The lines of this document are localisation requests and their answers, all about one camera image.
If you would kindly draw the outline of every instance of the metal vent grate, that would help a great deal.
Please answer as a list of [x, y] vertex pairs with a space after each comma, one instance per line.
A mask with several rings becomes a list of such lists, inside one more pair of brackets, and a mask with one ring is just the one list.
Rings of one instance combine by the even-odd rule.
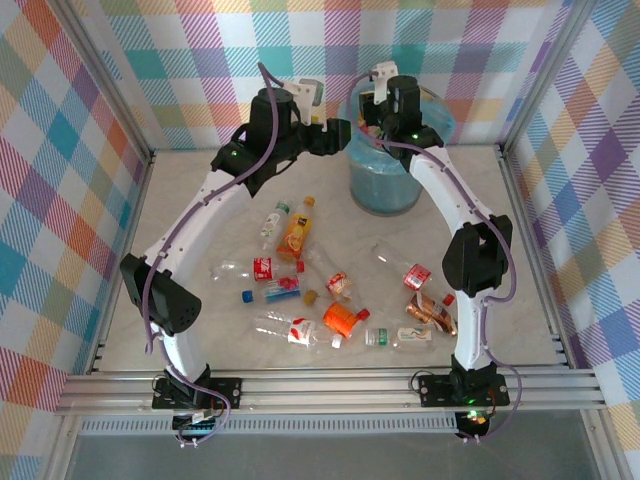
[[[251, 415], [231, 418], [224, 433], [234, 434], [373, 434], [455, 432], [453, 413], [393, 415]], [[169, 434], [171, 417], [88, 417], [80, 435]]]

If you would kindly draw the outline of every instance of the blue bottle cap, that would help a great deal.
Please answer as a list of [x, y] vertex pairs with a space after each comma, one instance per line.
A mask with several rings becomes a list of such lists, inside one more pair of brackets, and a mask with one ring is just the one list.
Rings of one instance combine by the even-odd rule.
[[244, 303], [253, 302], [253, 292], [251, 290], [245, 290], [244, 292], [242, 292], [242, 301]]

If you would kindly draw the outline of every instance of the red bottle cap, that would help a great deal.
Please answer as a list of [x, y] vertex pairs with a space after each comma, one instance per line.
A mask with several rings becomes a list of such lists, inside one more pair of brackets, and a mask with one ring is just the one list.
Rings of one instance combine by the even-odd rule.
[[356, 315], [356, 318], [358, 320], [366, 320], [370, 316], [371, 316], [371, 313], [369, 312], [369, 310], [367, 310], [366, 308], [363, 308], [358, 312], [358, 314]]

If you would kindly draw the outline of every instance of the aluminum rail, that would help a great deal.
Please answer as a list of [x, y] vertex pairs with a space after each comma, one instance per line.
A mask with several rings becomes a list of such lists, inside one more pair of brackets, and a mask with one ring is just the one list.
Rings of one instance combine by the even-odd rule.
[[[242, 400], [234, 415], [341, 414], [463, 411], [459, 407], [422, 408], [409, 390], [416, 369], [248, 370], [212, 372], [217, 377], [240, 377]], [[446, 374], [449, 369], [429, 369]], [[521, 367], [522, 410], [593, 410], [605, 408], [591, 370]], [[516, 378], [500, 371], [511, 392]], [[58, 404], [58, 415], [157, 415], [152, 410], [151, 383], [161, 372], [95, 373], [71, 376]]]

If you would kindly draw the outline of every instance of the plastic bottle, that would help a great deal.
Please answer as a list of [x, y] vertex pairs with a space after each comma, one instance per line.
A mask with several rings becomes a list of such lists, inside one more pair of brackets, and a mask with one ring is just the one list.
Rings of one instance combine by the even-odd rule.
[[284, 229], [287, 228], [290, 211], [291, 201], [280, 200], [273, 211], [267, 215], [267, 218], [260, 229], [259, 241], [262, 250], [275, 250], [278, 241], [282, 238]]
[[334, 333], [321, 323], [278, 312], [264, 312], [253, 319], [254, 328], [261, 333], [286, 339], [294, 345], [317, 348], [328, 344], [340, 348], [342, 335]]
[[371, 252], [417, 292], [406, 307], [407, 313], [425, 323], [433, 321], [439, 330], [449, 335], [457, 335], [455, 319], [447, 310], [456, 299], [453, 292], [444, 290], [433, 281], [429, 270], [410, 262], [383, 240], [378, 241]]
[[303, 297], [304, 303], [314, 305], [322, 314], [325, 325], [345, 338], [351, 338], [357, 326], [366, 317], [356, 315], [333, 298], [320, 297], [315, 290], [309, 290]]
[[384, 347], [391, 345], [404, 352], [424, 352], [433, 349], [431, 329], [426, 325], [403, 325], [392, 330], [369, 328], [364, 335], [367, 346]]
[[242, 292], [244, 303], [260, 302], [275, 303], [287, 298], [301, 297], [307, 291], [306, 279], [303, 274], [281, 277], [269, 280], [257, 290], [245, 290]]
[[304, 272], [304, 262], [281, 262], [271, 257], [256, 257], [251, 264], [225, 260], [211, 268], [211, 278], [218, 283], [237, 284], [241, 280], [249, 286], [249, 280], [256, 282], [273, 280], [278, 277], [288, 277]]
[[338, 268], [320, 244], [307, 245], [302, 258], [318, 272], [333, 298], [345, 302], [358, 315], [364, 318], [369, 316], [369, 311], [364, 307], [362, 297], [349, 276]]
[[300, 259], [304, 241], [309, 234], [311, 225], [313, 224], [313, 206], [316, 201], [313, 197], [305, 197], [295, 213], [289, 220], [289, 225], [284, 232], [284, 236], [276, 251], [280, 258], [288, 262], [295, 262]]

